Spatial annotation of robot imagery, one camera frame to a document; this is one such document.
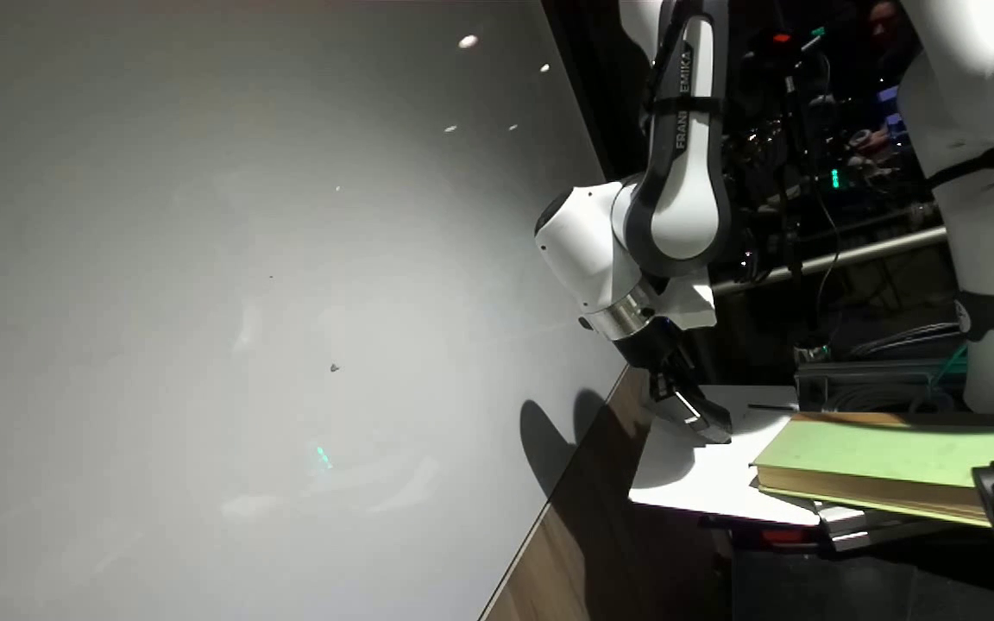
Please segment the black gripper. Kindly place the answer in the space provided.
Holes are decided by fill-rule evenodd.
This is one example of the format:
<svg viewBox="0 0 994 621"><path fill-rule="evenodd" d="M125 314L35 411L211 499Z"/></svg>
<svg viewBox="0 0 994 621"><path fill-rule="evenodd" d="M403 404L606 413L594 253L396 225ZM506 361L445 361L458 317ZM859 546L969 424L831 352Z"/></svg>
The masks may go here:
<svg viewBox="0 0 994 621"><path fill-rule="evenodd" d="M625 343L625 358L650 374L652 398L701 399L698 370L685 350L685 330L670 321L652 321Z"/></svg>

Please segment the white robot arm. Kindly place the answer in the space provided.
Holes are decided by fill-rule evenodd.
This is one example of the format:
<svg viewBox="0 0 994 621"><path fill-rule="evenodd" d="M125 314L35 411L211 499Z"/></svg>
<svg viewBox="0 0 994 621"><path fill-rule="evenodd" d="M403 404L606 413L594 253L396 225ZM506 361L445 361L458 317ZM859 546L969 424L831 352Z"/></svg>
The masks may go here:
<svg viewBox="0 0 994 621"><path fill-rule="evenodd" d="M963 404L994 413L994 0L898 6L923 41L901 76L901 114L960 283ZM591 329L660 381L667 404L718 416L682 337L714 321L708 266L729 240L729 0L621 0L621 28L652 64L650 166L558 194L534 248Z"/></svg>

